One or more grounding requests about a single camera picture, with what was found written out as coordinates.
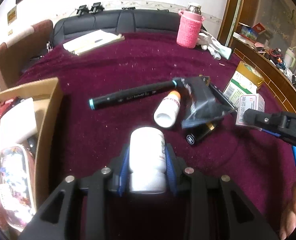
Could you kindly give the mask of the pink knitted sleeve bottle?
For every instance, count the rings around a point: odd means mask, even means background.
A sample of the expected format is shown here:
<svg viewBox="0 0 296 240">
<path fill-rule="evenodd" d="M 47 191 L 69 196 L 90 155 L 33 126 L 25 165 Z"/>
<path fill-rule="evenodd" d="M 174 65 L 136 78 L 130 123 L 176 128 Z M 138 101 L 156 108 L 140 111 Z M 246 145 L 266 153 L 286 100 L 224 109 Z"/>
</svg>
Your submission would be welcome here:
<svg viewBox="0 0 296 240">
<path fill-rule="evenodd" d="M 201 6 L 190 4 L 185 10 L 178 11 L 180 16 L 179 29 L 177 34 L 177 44 L 193 49 L 196 46 L 203 21 L 205 20 L 201 12 Z"/>
</svg>

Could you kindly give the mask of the large white pill bottle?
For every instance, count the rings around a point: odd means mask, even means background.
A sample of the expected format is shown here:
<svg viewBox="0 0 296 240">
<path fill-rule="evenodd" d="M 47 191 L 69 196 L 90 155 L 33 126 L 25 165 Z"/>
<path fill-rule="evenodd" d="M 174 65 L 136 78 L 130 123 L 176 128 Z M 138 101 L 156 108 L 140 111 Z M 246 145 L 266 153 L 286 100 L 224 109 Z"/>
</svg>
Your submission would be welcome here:
<svg viewBox="0 0 296 240">
<path fill-rule="evenodd" d="M 166 191 L 164 134 L 153 127 L 132 132 L 129 151 L 130 192 L 160 194 Z"/>
</svg>

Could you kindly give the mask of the yellow tape roll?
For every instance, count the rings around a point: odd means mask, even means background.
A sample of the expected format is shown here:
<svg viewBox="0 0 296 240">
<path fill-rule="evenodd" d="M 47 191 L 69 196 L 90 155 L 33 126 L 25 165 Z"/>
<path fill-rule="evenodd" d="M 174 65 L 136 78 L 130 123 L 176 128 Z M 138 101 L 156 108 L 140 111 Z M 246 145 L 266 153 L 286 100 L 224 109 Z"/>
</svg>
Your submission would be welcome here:
<svg viewBox="0 0 296 240">
<path fill-rule="evenodd" d="M 255 68 L 244 61 L 239 62 L 236 71 L 256 85 L 257 89 L 260 89 L 264 83 L 264 78 L 262 75 L 257 70 L 255 70 Z"/>
</svg>

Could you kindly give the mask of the maroon velvet tablecloth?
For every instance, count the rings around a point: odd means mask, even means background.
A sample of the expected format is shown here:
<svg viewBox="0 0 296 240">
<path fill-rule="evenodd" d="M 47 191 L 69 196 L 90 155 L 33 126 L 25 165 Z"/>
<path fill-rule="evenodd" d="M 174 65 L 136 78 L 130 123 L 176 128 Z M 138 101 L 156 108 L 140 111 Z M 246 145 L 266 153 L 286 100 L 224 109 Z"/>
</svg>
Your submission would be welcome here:
<svg viewBox="0 0 296 240">
<path fill-rule="evenodd" d="M 50 190 L 70 174 L 91 175 L 119 154 L 134 129 L 155 126 L 153 114 L 163 95 L 99 111 L 90 109 L 90 98 L 200 74 L 224 89 L 238 63 L 236 56 L 216 61 L 208 52 L 185 49 L 171 34 L 129 33 L 121 42 L 81 56 L 56 46 L 19 79 L 23 84 L 57 77 L 63 91 L 51 146 Z M 236 126 L 231 115 L 194 147 L 186 142 L 180 124 L 164 130 L 164 135 L 188 165 L 206 175 L 230 176 L 271 227 L 279 230 L 296 180 L 289 144 L 265 132 Z"/>
</svg>

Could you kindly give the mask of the clear plastic container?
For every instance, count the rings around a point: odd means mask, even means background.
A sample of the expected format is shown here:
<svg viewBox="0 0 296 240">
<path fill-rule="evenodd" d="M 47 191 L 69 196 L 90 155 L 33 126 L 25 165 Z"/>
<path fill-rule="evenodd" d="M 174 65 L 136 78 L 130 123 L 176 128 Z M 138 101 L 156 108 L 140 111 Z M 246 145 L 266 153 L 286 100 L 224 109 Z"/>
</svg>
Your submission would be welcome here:
<svg viewBox="0 0 296 240">
<path fill-rule="evenodd" d="M 7 223 L 19 232 L 36 213 L 34 173 L 34 158 L 23 145 L 0 150 L 0 203 Z"/>
</svg>

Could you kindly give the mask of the wooden cabinet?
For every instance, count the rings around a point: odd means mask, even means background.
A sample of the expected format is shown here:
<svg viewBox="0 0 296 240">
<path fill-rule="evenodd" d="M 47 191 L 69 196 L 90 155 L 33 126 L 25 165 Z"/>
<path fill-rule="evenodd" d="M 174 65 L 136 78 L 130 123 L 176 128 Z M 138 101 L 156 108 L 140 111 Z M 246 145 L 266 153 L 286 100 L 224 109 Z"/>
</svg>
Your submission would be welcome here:
<svg viewBox="0 0 296 240">
<path fill-rule="evenodd" d="M 259 72 L 283 110 L 296 113 L 293 0 L 227 0 L 218 39 Z"/>
</svg>

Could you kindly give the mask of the green white carton box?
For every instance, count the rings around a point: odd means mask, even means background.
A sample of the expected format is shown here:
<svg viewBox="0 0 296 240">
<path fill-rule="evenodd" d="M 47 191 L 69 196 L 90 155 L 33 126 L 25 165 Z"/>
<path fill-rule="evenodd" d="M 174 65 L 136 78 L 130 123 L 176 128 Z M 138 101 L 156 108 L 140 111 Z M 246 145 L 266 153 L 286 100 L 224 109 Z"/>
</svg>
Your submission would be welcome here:
<svg viewBox="0 0 296 240">
<path fill-rule="evenodd" d="M 256 94 L 256 92 L 257 86 L 244 75 L 235 71 L 223 94 L 235 107 L 239 107 L 239 99 L 242 95 Z"/>
</svg>

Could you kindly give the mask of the black gold lipstick tube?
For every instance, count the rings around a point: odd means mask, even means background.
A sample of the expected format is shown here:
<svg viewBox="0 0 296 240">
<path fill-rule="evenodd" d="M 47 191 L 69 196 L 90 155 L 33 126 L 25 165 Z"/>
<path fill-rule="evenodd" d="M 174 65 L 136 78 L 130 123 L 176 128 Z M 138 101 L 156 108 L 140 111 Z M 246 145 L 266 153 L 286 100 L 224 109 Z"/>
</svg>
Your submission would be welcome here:
<svg viewBox="0 0 296 240">
<path fill-rule="evenodd" d="M 185 132 L 185 139 L 189 145 L 195 146 L 211 134 L 217 126 L 217 122 L 208 122 L 197 127 L 189 128 Z"/>
</svg>

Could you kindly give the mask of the small white bottle orange cap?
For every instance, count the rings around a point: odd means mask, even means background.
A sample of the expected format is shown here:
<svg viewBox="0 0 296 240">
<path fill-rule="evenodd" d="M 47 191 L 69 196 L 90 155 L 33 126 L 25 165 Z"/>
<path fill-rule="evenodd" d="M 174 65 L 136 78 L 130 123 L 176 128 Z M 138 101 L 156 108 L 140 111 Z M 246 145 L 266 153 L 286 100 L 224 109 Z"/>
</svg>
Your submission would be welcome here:
<svg viewBox="0 0 296 240">
<path fill-rule="evenodd" d="M 181 96 L 176 90 L 163 98 L 153 116 L 158 126 L 171 128 L 175 124 L 180 109 L 180 100 Z"/>
</svg>

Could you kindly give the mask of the black leather sofa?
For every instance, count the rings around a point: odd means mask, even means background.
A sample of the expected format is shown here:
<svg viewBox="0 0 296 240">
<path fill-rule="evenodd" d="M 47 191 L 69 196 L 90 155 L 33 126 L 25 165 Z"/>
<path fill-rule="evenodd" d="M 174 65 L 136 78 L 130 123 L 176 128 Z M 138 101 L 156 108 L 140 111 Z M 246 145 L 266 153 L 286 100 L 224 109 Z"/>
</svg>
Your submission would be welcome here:
<svg viewBox="0 0 296 240">
<path fill-rule="evenodd" d="M 160 10 L 108 10 L 59 20 L 50 39 L 53 46 L 87 33 L 103 30 L 108 33 L 170 33 L 179 29 L 180 16 Z"/>
</svg>

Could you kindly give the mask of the white medicine box red text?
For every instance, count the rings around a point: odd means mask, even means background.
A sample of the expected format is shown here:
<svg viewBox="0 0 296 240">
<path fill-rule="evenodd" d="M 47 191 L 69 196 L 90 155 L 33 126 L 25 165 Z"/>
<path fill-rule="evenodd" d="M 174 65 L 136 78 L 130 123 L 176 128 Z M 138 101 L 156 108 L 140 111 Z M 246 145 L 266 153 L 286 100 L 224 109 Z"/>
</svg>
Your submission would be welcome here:
<svg viewBox="0 0 296 240">
<path fill-rule="evenodd" d="M 253 125 L 248 125 L 244 121 L 244 113 L 248 109 L 253 109 L 255 111 L 264 112 L 265 111 L 265 101 L 263 97 L 256 93 L 256 94 L 245 94 L 239 98 L 239 105 L 237 110 L 237 117 L 236 117 L 236 126 L 239 127 L 250 127 L 256 130 L 261 131 L 261 128 L 255 127 Z"/>
</svg>

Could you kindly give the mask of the black foil pouch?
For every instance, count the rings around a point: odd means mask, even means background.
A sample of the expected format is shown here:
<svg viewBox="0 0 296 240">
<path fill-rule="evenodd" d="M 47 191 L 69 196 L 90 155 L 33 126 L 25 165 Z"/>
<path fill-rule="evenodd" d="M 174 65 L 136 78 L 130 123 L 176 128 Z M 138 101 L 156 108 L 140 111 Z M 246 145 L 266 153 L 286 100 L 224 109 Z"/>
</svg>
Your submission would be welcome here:
<svg viewBox="0 0 296 240">
<path fill-rule="evenodd" d="M 209 76 L 181 77 L 173 80 L 176 90 L 185 100 L 183 129 L 222 120 L 228 114 L 237 114 L 237 107 L 211 83 Z"/>
</svg>

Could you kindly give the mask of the cardboard box tray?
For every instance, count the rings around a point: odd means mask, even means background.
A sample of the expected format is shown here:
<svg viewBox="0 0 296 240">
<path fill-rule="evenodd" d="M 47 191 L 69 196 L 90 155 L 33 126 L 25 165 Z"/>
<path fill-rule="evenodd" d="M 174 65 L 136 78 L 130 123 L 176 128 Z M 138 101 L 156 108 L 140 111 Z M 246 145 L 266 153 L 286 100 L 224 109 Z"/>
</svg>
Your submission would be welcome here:
<svg viewBox="0 0 296 240">
<path fill-rule="evenodd" d="M 0 92 L 0 102 L 11 98 L 16 101 L 0 120 L 0 150 L 15 144 L 29 150 L 27 139 L 36 137 L 34 194 L 37 211 L 48 197 L 50 148 L 62 100 L 59 79 L 34 81 Z M 3 226 L 11 227 L 1 203 L 0 217 Z"/>
</svg>

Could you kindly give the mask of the black marker teal caps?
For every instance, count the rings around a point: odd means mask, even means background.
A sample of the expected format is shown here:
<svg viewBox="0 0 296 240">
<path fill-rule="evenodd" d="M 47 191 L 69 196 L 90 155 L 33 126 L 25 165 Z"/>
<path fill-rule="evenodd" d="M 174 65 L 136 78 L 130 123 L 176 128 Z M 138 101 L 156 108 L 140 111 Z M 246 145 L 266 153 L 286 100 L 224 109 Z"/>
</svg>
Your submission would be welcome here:
<svg viewBox="0 0 296 240">
<path fill-rule="evenodd" d="M 146 98 L 170 90 L 175 90 L 178 87 L 179 81 L 180 79 L 173 79 L 171 81 L 159 82 L 126 90 L 120 90 L 118 92 L 107 94 L 97 98 L 90 98 L 89 106 L 91 110 L 98 110 L 114 105 L 127 103 L 133 100 Z"/>
</svg>

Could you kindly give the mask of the white notebook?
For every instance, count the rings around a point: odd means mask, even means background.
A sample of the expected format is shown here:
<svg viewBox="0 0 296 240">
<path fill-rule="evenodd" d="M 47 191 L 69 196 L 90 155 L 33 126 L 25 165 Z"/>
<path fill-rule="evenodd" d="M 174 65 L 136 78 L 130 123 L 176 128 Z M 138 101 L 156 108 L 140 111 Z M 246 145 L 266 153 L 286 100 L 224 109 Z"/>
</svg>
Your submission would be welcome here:
<svg viewBox="0 0 296 240">
<path fill-rule="evenodd" d="M 96 30 L 65 42 L 62 46 L 71 54 L 80 56 L 91 50 L 98 49 L 115 42 L 120 42 L 124 39 L 125 37 L 122 34 L 117 35 L 103 30 Z"/>
</svg>

